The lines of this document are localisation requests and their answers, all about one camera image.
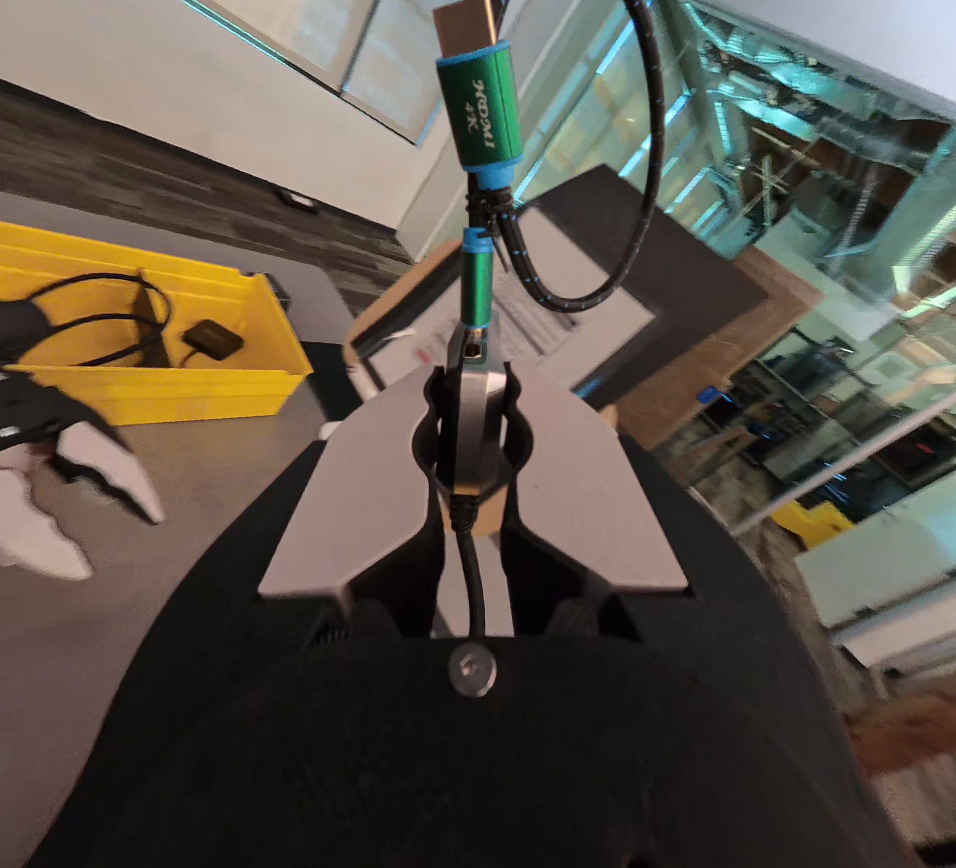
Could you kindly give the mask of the silver ceiling ductwork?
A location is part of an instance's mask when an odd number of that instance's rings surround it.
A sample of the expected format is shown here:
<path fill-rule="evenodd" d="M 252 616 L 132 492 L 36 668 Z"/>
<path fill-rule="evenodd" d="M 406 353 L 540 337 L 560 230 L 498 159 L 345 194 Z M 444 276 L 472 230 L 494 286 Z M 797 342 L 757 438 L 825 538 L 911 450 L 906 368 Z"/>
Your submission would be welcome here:
<path fill-rule="evenodd" d="M 795 253 L 841 274 L 867 253 L 954 121 L 690 0 L 656 0 L 721 196 L 693 226 L 736 256 L 791 219 Z"/>

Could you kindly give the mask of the yellow plastic container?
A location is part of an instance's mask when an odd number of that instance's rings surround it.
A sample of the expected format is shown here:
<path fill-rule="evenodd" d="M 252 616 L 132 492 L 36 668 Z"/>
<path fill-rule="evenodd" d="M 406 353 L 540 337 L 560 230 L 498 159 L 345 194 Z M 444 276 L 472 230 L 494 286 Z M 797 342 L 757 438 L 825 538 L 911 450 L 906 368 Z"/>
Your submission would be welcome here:
<path fill-rule="evenodd" d="M 804 551 L 813 550 L 855 527 L 854 522 L 829 501 L 809 508 L 799 501 L 790 501 L 770 514 L 770 518 L 796 538 Z"/>

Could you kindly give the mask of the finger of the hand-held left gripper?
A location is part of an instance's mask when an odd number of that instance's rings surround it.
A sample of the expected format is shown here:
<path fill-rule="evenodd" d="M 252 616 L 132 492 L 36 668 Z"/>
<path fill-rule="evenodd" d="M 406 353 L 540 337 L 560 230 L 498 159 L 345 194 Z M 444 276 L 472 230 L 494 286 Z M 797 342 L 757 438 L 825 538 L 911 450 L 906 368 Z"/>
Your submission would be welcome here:
<path fill-rule="evenodd" d="M 90 422 L 59 432 L 53 466 L 63 479 L 90 481 L 153 525 L 165 519 L 159 493 L 136 454 Z"/>
<path fill-rule="evenodd" d="M 1 565 L 70 581 L 93 575 L 78 545 L 33 503 L 27 476 L 10 468 L 1 471 Z"/>

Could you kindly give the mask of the instruction sheet on stand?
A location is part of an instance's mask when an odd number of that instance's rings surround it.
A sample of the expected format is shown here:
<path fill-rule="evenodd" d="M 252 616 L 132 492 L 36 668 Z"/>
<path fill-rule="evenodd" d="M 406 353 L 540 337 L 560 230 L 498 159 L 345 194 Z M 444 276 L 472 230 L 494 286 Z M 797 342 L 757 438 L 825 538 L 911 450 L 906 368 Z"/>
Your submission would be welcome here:
<path fill-rule="evenodd" d="M 642 194 L 608 166 L 597 166 L 522 206 L 536 207 L 569 233 L 609 276 L 634 229 Z M 461 246 L 400 281 L 389 293 L 392 305 L 350 339 L 350 363 L 364 362 L 383 338 L 385 326 L 408 324 L 413 293 L 424 287 L 436 297 L 437 285 L 451 278 L 451 257 Z M 713 253 L 674 218 L 655 208 L 639 255 L 619 289 L 653 312 L 654 321 L 592 373 L 587 385 L 571 390 L 594 409 L 616 406 L 638 384 L 680 357 L 735 318 L 756 308 L 767 293 L 730 261 Z M 382 384 L 376 374 L 379 392 Z"/>

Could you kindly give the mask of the black bin divider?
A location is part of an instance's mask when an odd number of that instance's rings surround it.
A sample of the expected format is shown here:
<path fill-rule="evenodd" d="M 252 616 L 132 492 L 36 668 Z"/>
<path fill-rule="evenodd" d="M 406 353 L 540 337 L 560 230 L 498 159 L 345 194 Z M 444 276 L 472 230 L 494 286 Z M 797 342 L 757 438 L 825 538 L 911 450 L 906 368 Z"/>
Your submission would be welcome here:
<path fill-rule="evenodd" d="M 164 331 L 171 319 L 171 304 L 164 292 L 142 281 L 136 290 L 129 313 L 135 318 L 135 344 L 142 347 L 122 362 L 128 367 L 169 369 L 171 361 L 164 342 Z"/>

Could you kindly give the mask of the tall window with blinds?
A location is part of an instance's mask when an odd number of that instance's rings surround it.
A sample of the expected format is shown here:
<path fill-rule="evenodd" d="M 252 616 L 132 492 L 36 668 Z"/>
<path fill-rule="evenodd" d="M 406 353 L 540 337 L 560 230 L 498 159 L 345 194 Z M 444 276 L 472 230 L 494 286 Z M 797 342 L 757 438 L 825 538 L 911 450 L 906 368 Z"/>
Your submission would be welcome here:
<path fill-rule="evenodd" d="M 699 233 L 720 210 L 712 155 L 696 88 L 682 67 L 687 47 L 668 30 L 667 0 L 646 0 L 663 75 L 665 145 L 659 208 Z M 649 101 L 640 47 L 622 6 L 612 10 L 578 67 L 549 101 L 528 138 L 530 162 L 519 169 L 515 198 L 526 204 L 600 165 L 642 191 L 650 149 Z"/>

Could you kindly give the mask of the silver grey USB hub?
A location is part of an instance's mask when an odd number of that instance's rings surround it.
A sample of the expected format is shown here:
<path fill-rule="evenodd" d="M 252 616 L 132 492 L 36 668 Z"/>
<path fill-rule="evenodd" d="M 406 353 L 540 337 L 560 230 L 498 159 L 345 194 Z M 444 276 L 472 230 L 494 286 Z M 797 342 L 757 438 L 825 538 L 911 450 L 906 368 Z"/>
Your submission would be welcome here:
<path fill-rule="evenodd" d="M 448 496 L 463 567 L 469 637 L 479 639 L 485 632 L 485 603 L 473 530 L 482 497 L 498 486 L 508 385 L 498 315 L 492 313 L 484 327 L 457 325 L 447 364 L 442 388 L 434 394 L 440 415 L 436 477 Z"/>

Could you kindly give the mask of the taped instruction sheet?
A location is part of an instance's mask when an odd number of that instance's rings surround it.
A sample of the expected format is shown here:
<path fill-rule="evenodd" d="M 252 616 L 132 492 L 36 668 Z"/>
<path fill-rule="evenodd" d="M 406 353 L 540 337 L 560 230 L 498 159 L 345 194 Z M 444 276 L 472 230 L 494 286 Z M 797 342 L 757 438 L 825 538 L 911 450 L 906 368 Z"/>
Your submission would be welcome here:
<path fill-rule="evenodd" d="M 518 223 L 536 270 L 559 294 L 587 292 L 604 282 L 604 269 L 542 210 L 526 208 Z M 424 287 L 416 289 L 408 324 L 385 326 L 367 357 L 368 368 L 382 384 L 394 384 L 421 365 L 447 362 L 460 315 L 460 264 L 453 253 L 450 281 L 437 285 L 436 297 L 426 297 Z M 570 390 L 587 385 L 592 373 L 654 321 L 653 312 L 625 289 L 582 314 L 550 312 L 527 295 L 498 258 L 493 282 L 492 309 L 505 360 L 532 364 Z"/>

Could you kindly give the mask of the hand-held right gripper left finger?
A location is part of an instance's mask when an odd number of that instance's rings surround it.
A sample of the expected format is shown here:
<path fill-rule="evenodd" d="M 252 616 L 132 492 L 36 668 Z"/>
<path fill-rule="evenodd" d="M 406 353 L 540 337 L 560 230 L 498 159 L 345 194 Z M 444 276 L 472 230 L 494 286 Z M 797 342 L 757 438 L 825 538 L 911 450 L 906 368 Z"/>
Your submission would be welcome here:
<path fill-rule="evenodd" d="M 374 601 L 401 635 L 431 633 L 446 538 L 435 479 L 438 368 L 422 366 L 353 412 L 325 443 L 258 593 Z"/>

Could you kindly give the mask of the yellow plastic bin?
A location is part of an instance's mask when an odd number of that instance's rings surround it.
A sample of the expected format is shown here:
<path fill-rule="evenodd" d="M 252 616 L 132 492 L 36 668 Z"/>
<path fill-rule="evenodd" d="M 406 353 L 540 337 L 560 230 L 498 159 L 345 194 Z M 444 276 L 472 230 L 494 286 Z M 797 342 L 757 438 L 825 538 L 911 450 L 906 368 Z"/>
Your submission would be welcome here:
<path fill-rule="evenodd" d="M 105 321 L 58 334 L 30 350 L 14 371 L 56 386 L 111 425 L 275 415 L 312 367 L 264 275 L 2 223 L 3 301 L 83 274 L 141 276 L 171 300 L 164 331 L 169 369 L 98 359 L 131 346 L 131 321 Z"/>

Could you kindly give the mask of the brown cardboard panel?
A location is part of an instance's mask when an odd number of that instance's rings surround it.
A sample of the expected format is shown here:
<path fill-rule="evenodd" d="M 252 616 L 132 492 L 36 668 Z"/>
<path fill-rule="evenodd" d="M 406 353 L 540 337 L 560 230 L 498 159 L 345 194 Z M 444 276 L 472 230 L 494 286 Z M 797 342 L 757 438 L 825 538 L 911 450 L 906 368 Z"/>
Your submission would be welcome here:
<path fill-rule="evenodd" d="M 734 266 L 759 284 L 767 297 L 756 308 L 666 364 L 616 404 L 617 429 L 646 450 L 663 444 L 700 413 L 709 387 L 728 388 L 730 378 L 824 300 L 824 294 L 757 246 Z"/>

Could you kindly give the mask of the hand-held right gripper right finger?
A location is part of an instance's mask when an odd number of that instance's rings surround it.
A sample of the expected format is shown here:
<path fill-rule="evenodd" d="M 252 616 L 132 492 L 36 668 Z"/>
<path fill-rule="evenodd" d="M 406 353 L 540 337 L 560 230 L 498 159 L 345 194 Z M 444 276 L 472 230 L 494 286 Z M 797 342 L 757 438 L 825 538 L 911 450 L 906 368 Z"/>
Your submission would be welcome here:
<path fill-rule="evenodd" d="M 517 361 L 506 417 L 499 545 L 515 635 L 543 635 L 567 601 L 600 623 L 611 599 L 687 590 L 620 437 L 599 412 Z"/>

